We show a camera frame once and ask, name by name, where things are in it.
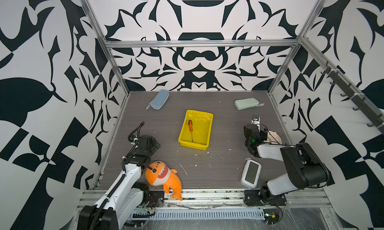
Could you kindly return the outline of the orange black handled screwdriver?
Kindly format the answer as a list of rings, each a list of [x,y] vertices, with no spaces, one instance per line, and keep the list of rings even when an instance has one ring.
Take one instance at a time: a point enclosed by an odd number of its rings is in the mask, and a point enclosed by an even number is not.
[[[191,120],[188,121],[188,126],[189,126],[189,130],[190,130],[190,133],[191,133],[192,142],[194,142],[194,140],[193,140],[193,123],[192,123]]]

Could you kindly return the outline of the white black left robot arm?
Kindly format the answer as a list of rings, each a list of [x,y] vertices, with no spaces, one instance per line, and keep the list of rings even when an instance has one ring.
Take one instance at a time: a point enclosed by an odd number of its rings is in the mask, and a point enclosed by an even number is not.
[[[145,122],[128,136],[132,149],[122,157],[122,170],[107,192],[79,213],[78,230],[121,230],[134,210],[148,202],[149,185],[139,182],[149,168],[151,157],[160,148],[153,136],[141,135]]]

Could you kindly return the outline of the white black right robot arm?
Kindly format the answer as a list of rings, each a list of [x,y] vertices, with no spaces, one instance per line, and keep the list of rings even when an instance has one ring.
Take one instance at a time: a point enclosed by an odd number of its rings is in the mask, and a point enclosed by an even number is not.
[[[286,169],[285,174],[258,188],[262,165],[248,159],[241,177],[241,184],[247,187],[244,192],[247,206],[283,206],[288,193],[328,184],[330,172],[308,143],[282,144],[276,132],[260,123],[258,115],[244,126],[244,135],[245,146],[252,156],[281,161]]]

